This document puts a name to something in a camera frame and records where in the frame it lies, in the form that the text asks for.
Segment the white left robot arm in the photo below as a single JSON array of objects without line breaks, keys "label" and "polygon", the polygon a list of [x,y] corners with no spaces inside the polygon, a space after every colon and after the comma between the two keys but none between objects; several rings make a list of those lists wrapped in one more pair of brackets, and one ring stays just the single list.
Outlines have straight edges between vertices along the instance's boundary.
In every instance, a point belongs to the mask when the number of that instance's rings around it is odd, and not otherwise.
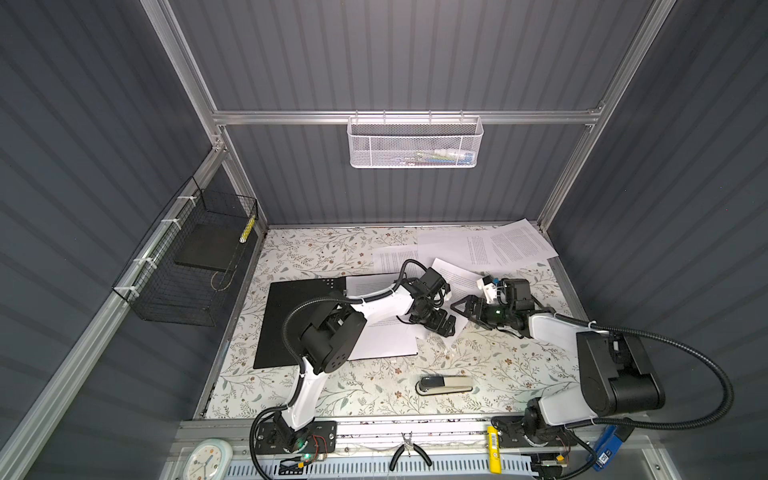
[{"label": "white left robot arm", "polygon": [[353,297],[333,293],[294,307],[281,327],[283,345],[298,366],[292,393],[283,404],[257,414],[249,433],[251,452],[257,452],[258,428],[267,420],[276,432],[278,451],[302,451],[328,376],[350,360],[365,328],[405,316],[409,325],[443,337],[454,335],[455,317],[444,310],[450,298],[448,280],[407,259],[396,280],[383,290]]}]

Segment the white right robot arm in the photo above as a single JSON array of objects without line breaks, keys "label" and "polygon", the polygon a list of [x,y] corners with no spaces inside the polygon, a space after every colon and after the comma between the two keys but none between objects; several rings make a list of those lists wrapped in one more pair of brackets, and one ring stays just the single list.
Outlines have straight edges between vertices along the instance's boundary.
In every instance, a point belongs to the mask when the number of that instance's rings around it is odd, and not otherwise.
[{"label": "white right robot arm", "polygon": [[[483,277],[479,294],[452,303],[452,310],[486,330],[552,344],[574,355],[579,383],[530,400],[516,431],[532,445],[542,445],[558,431],[608,425],[679,431],[715,423],[732,408],[733,385],[725,371],[702,352],[676,340],[642,330],[609,327],[579,320],[545,306],[523,279]],[[678,349],[706,366],[718,379],[722,399],[710,413],[677,422],[648,422],[631,414],[661,409],[665,392],[643,345],[645,340]]]}]

